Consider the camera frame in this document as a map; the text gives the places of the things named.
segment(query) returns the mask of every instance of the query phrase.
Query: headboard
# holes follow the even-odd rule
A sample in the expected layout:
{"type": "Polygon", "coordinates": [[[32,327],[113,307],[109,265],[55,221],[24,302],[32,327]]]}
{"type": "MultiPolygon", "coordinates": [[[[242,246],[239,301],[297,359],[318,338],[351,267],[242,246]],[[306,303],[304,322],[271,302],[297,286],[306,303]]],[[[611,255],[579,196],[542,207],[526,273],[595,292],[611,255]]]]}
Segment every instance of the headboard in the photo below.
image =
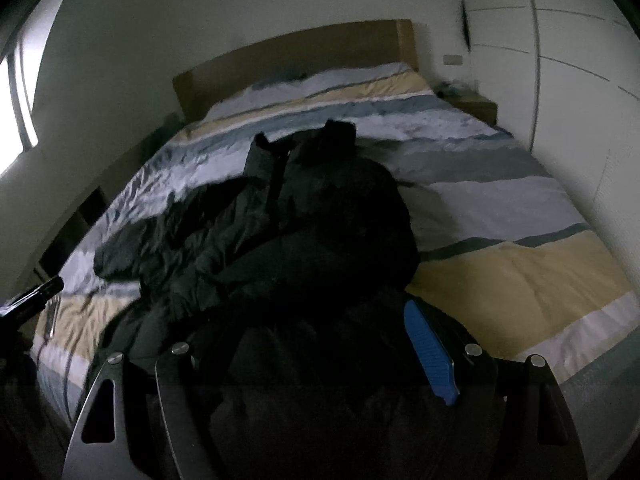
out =
{"type": "Polygon", "coordinates": [[[248,86],[277,74],[312,75],[404,61],[418,70],[410,20],[338,23],[299,30],[227,52],[174,77],[188,123],[248,86]]]}

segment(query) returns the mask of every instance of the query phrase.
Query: bed sheet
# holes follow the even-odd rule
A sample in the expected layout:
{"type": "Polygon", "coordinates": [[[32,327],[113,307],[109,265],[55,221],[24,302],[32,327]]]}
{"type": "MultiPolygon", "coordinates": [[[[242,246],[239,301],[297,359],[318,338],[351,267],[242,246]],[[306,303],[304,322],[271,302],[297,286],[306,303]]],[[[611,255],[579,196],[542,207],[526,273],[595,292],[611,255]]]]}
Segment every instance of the bed sheet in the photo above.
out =
{"type": "MultiPolygon", "coordinates": [[[[625,410],[601,401],[610,370],[600,362],[638,327],[638,298],[561,186],[510,134],[452,108],[411,72],[201,124],[161,149],[63,267],[52,339],[44,334],[48,313],[40,317],[32,355],[48,401],[73,424],[103,328],[139,297],[137,283],[94,274],[95,250],[188,190],[240,174],[255,134],[273,140],[329,118],[353,122],[361,155],[398,181],[421,256],[407,290],[462,322],[496,357],[545,356],[576,418],[590,474],[600,474],[615,462],[621,436],[593,423],[607,410],[625,410]],[[590,389],[598,380],[599,391],[590,389]]],[[[635,363],[640,352],[628,353],[626,362],[635,363]]]]}

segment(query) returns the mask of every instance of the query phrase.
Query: nightstand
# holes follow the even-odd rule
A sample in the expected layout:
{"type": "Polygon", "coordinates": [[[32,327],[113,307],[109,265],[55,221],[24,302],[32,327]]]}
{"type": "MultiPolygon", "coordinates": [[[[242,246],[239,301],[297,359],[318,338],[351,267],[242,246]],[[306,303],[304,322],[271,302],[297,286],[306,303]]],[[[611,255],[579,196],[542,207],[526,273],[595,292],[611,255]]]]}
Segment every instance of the nightstand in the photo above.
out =
{"type": "Polygon", "coordinates": [[[445,95],[441,99],[463,112],[473,115],[473,117],[487,123],[489,126],[495,126],[498,118],[498,105],[493,101],[473,93],[445,95]]]}

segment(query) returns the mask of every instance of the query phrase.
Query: metal screw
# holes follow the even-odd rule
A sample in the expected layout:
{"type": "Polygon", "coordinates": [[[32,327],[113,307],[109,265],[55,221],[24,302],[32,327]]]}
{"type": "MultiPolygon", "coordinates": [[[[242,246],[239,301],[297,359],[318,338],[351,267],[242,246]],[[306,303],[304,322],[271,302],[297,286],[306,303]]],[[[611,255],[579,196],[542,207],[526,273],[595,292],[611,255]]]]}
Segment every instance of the metal screw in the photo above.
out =
{"type": "Polygon", "coordinates": [[[114,352],[109,357],[107,357],[107,362],[110,365],[116,365],[124,358],[124,354],[122,352],[114,352]]]}
{"type": "Polygon", "coordinates": [[[185,342],[176,343],[171,347],[171,353],[173,355],[186,354],[189,351],[189,345],[185,342]]]}
{"type": "Polygon", "coordinates": [[[544,368],[546,366],[546,360],[542,355],[533,354],[531,356],[531,364],[537,368],[544,368]]]}
{"type": "Polygon", "coordinates": [[[469,343],[465,346],[465,352],[467,355],[478,357],[479,355],[482,355],[482,348],[480,348],[480,345],[475,343],[469,343]]]}

